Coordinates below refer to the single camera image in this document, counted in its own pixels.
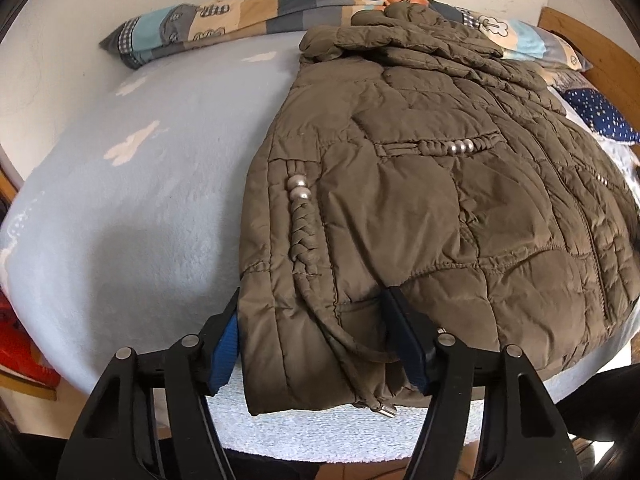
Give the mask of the brown quilted hooded jacket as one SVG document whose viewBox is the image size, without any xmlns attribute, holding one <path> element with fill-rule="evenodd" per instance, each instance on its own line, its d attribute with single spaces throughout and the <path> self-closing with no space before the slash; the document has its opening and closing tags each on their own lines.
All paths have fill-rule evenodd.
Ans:
<svg viewBox="0 0 640 480">
<path fill-rule="evenodd" d="M 421 406 L 382 291 L 542 378 L 639 298 L 639 209 L 525 62 L 415 3 L 317 25 L 246 177 L 239 324 L 254 415 Z"/>
</svg>

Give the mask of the red object beside bed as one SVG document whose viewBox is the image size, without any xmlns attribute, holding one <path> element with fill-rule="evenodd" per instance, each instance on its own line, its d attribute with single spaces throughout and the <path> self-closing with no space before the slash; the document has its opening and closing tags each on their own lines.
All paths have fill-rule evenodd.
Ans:
<svg viewBox="0 0 640 480">
<path fill-rule="evenodd" d="M 1 295 L 1 370 L 40 386 L 55 389 L 60 375 L 44 362 L 44 357 L 26 333 L 6 296 Z"/>
</svg>

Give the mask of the light blue cloud bedsheet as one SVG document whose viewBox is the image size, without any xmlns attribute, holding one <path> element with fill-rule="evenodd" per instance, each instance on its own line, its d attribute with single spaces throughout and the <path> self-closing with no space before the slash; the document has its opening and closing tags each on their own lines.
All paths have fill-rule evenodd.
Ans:
<svg viewBox="0 0 640 480">
<path fill-rule="evenodd" d="M 246 177 L 297 76 L 303 36 L 240 40 L 133 74 L 25 182 L 2 226 L 1 283 L 76 388 L 90 390 L 119 347 L 166 348 L 240 296 Z M 567 396 L 638 327 L 639 298 L 602 346 L 544 378 L 552 396 Z M 367 462 L 409 455 L 426 400 L 254 415 L 241 365 L 209 406 L 227 448 Z"/>
</svg>

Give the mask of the wooden furniture at left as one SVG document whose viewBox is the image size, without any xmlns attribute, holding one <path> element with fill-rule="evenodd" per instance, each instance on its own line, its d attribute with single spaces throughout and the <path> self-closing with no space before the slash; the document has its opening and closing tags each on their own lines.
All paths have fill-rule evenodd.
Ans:
<svg viewBox="0 0 640 480">
<path fill-rule="evenodd" d="M 17 189 L 8 178 L 3 169 L 0 169 L 0 196 L 2 203 L 10 206 L 15 200 Z"/>
</svg>

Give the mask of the navy dotted pillow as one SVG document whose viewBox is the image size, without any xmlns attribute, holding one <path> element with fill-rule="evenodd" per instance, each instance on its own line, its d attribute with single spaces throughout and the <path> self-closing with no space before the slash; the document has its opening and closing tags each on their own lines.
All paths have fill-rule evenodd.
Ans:
<svg viewBox="0 0 640 480">
<path fill-rule="evenodd" d="M 639 131 L 600 91 L 593 88 L 570 89 L 562 92 L 561 96 L 594 133 L 623 144 L 639 143 Z"/>
</svg>

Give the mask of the wooden headboard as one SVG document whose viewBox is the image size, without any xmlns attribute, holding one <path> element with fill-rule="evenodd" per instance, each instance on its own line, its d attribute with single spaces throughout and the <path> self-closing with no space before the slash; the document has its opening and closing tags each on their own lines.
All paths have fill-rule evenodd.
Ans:
<svg viewBox="0 0 640 480">
<path fill-rule="evenodd" d="M 639 62 L 600 32 L 548 6 L 540 11 L 538 26 L 567 40 L 591 63 L 583 75 L 593 89 L 600 91 L 639 131 Z M 591 133 L 608 140 L 593 131 Z M 639 153 L 639 143 L 626 145 L 634 154 Z"/>
</svg>

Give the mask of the patchwork patterned rolled blanket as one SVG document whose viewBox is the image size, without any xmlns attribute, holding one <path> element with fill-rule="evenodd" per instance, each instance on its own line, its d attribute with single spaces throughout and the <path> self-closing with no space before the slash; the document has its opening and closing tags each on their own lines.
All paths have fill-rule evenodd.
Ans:
<svg viewBox="0 0 640 480">
<path fill-rule="evenodd" d="M 213 0 L 181 3 L 123 22 L 100 42 L 132 70 L 159 58 L 253 36 L 302 32 L 317 25 L 348 24 L 364 10 L 392 3 L 423 4 L 450 22 L 476 29 L 498 44 L 511 60 L 586 72 L 592 64 L 570 42 L 520 20 L 450 6 L 437 0 Z"/>
</svg>

